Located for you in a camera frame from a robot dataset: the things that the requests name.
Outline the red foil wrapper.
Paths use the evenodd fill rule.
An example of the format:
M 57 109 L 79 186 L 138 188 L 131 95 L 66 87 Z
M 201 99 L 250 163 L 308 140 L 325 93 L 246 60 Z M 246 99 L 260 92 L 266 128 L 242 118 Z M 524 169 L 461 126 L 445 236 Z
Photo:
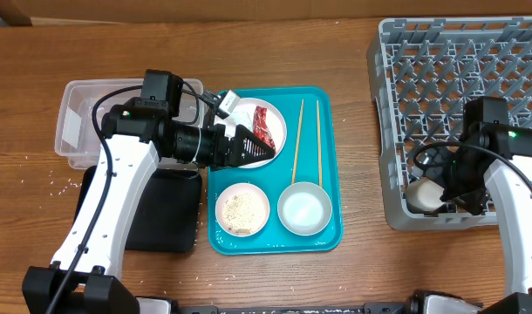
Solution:
M 271 132 L 266 123 L 267 109 L 262 106 L 257 106 L 253 116 L 253 133 L 262 142 L 276 149 L 275 142 L 272 138 Z

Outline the white tissue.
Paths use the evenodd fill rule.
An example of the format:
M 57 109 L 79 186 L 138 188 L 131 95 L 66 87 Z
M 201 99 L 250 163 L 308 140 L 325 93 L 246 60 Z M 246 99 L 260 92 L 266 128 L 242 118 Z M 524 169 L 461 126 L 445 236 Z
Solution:
M 253 129 L 253 120 L 247 111 L 233 111 L 224 122 L 226 126 L 233 128 L 241 125 L 249 130 Z

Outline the white cup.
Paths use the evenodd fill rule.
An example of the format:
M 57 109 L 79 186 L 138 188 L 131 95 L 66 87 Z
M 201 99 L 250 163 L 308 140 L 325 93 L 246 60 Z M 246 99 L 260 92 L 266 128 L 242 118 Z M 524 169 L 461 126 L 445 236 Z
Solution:
M 437 183 L 422 178 L 410 183 L 404 196 L 408 209 L 416 214 L 430 214 L 444 205 L 440 199 L 444 188 Z

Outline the pink small bowl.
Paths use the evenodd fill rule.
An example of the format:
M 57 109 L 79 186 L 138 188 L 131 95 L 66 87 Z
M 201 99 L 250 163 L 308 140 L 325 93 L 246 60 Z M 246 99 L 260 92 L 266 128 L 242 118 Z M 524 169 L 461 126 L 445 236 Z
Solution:
M 221 229 L 236 237 L 253 236 L 266 225 L 270 214 L 267 195 L 256 185 L 236 183 L 224 189 L 215 204 Z

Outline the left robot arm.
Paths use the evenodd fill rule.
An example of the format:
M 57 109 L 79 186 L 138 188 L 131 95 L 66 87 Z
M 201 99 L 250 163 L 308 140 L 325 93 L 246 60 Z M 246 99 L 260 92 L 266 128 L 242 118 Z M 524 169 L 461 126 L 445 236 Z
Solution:
M 275 151 L 245 126 L 228 138 L 223 125 L 198 128 L 177 119 L 181 95 L 194 88 L 171 72 L 148 70 L 140 96 L 92 118 L 100 155 L 71 231 L 46 267 L 22 283 L 31 313 L 162 313 L 167 298 L 136 297 L 119 280 L 140 197 L 162 158 L 200 167 L 240 167 Z

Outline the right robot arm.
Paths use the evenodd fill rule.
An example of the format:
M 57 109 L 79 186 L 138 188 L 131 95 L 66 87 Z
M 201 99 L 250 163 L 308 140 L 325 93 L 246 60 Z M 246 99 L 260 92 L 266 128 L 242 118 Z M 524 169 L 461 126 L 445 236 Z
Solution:
M 532 129 L 509 124 L 505 99 L 463 106 L 463 130 L 442 176 L 445 201 L 474 213 L 491 201 L 505 259 L 505 297 L 487 313 L 532 313 Z

